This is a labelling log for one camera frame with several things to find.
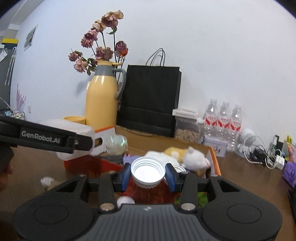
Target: power adapter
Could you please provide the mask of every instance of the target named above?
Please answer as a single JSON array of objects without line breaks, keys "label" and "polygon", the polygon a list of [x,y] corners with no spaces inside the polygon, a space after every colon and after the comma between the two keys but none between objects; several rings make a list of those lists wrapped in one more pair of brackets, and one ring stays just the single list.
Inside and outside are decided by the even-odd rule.
[{"label": "power adapter", "polygon": [[279,155],[276,155],[276,160],[275,160],[275,162],[274,162],[274,165],[275,165],[275,167],[277,167],[278,169],[283,169],[284,168],[284,166],[285,166],[285,159],[284,158],[282,158],[281,156],[279,156]]}]

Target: white cable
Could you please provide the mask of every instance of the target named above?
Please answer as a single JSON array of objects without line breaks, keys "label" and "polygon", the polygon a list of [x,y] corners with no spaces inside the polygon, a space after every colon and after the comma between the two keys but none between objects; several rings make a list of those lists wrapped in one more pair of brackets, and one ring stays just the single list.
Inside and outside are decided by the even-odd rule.
[{"label": "white cable", "polygon": [[[248,139],[252,138],[252,137],[255,137],[255,140],[256,140],[256,137],[258,137],[258,138],[262,141],[262,143],[263,143],[263,146],[262,146],[262,147],[264,148],[264,152],[265,152],[265,164],[266,164],[266,166],[267,166],[269,169],[271,169],[271,170],[272,170],[272,169],[275,169],[275,166],[274,166],[273,162],[272,162],[271,159],[266,155],[265,144],[264,144],[263,140],[260,138],[260,136],[252,135],[252,136],[247,137],[247,138],[244,140],[244,143],[243,143],[243,150],[244,150],[244,148],[245,148],[246,141],[247,141]],[[252,164],[261,164],[261,165],[263,165],[262,162],[250,161],[250,160],[247,158],[245,151],[244,151],[244,156],[245,156],[245,158],[247,159],[247,161],[248,161],[249,163],[252,163]]]}]

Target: metal screw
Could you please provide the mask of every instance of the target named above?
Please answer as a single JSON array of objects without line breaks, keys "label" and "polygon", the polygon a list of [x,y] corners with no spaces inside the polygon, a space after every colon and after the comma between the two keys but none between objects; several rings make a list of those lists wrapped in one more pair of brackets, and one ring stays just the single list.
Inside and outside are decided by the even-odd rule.
[{"label": "metal screw", "polygon": [[104,211],[111,211],[115,208],[114,204],[112,203],[103,203],[100,205],[100,209],[104,210]]},{"label": "metal screw", "polygon": [[181,208],[185,211],[192,211],[195,209],[195,205],[193,203],[186,202],[181,204]]}]

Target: ceiling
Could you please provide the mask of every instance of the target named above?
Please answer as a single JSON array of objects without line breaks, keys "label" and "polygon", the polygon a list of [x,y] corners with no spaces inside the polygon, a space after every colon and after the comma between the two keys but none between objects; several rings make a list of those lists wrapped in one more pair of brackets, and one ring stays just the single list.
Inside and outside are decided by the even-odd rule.
[{"label": "ceiling", "polygon": [[15,38],[16,28],[38,7],[44,0],[20,0],[0,18],[0,39]]}]

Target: red and white label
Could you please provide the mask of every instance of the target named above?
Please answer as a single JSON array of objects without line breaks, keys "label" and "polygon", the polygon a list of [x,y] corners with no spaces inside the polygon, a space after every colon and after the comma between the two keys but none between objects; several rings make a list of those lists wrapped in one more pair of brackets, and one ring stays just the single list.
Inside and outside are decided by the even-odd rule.
[{"label": "red and white label", "polygon": [[209,126],[215,126],[217,124],[218,117],[214,115],[206,115],[205,124]]},{"label": "red and white label", "polygon": [[230,122],[230,129],[233,131],[239,131],[241,126],[242,126],[242,124],[238,121],[232,120]]},{"label": "red and white label", "polygon": [[228,128],[230,124],[230,118],[228,117],[220,117],[218,119],[218,126]]}]

